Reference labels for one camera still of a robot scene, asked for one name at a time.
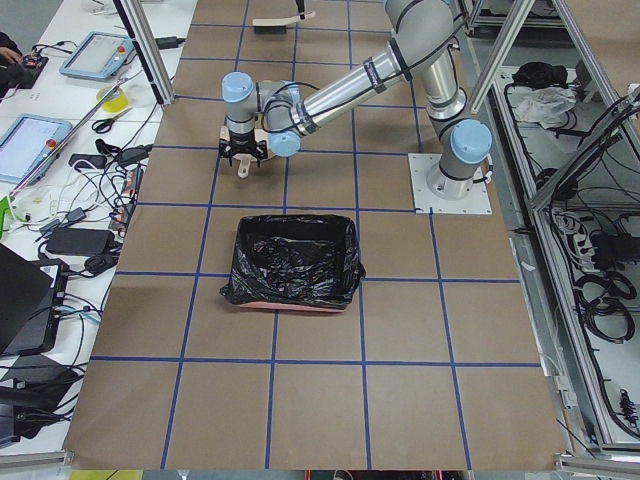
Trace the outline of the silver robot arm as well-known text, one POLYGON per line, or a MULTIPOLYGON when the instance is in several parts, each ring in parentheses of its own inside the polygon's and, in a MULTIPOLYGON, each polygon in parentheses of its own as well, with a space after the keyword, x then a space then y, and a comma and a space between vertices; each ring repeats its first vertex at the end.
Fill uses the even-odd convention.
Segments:
POLYGON ((256 81, 241 71, 224 76, 222 98, 227 134, 219 154, 244 155, 261 163, 270 155, 297 154, 304 137, 400 82, 419 82, 427 114, 441 144, 438 163, 427 173, 429 190, 449 201, 465 198, 489 155, 492 134, 470 117, 449 51, 458 30, 446 1, 387 1, 391 37, 377 54, 332 83, 304 96, 301 81, 256 81))

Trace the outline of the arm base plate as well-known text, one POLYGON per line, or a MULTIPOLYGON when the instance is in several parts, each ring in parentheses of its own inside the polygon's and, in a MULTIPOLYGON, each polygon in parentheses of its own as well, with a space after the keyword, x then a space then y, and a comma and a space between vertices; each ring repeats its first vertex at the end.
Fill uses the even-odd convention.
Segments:
POLYGON ((440 170, 440 154, 408 155, 414 212, 417 214, 491 215, 484 172, 478 166, 467 180, 452 180, 440 170))

